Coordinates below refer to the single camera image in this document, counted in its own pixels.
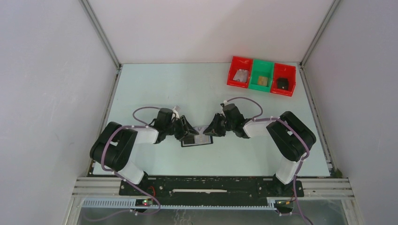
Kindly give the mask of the black leather card holder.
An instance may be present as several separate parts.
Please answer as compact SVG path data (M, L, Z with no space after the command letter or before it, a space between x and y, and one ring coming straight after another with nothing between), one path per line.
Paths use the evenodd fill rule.
M207 127L208 126L194 127L193 129L198 132L198 135L185 137L181 141L181 147L195 147L213 144L213 137L204 134Z

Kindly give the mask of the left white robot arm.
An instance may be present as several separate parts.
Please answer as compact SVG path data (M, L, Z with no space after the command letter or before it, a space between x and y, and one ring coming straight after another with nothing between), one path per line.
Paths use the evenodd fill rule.
M90 158L100 163L104 171L112 172L131 182L130 189L137 195L148 191L147 173L136 166L131 157L135 145L159 144L167 136L178 141L199 135L178 107L157 108L158 114L150 123L121 125L110 122L106 125L90 150Z

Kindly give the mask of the thin white credit card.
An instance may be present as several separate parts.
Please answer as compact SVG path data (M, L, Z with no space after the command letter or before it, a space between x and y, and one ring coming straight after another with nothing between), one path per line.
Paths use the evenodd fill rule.
M245 83L246 82L246 73L243 70L238 70L234 77L233 80L236 82L241 82L241 83Z

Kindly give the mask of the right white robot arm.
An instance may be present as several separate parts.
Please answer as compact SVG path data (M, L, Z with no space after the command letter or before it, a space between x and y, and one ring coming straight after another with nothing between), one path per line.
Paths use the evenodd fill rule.
M290 111L279 117L249 119L235 104L222 104L221 107L222 112L214 115L203 134L222 137L232 131L244 139L270 135L282 154L273 190L279 196L287 195L303 161L309 157L310 149L316 143L315 134Z

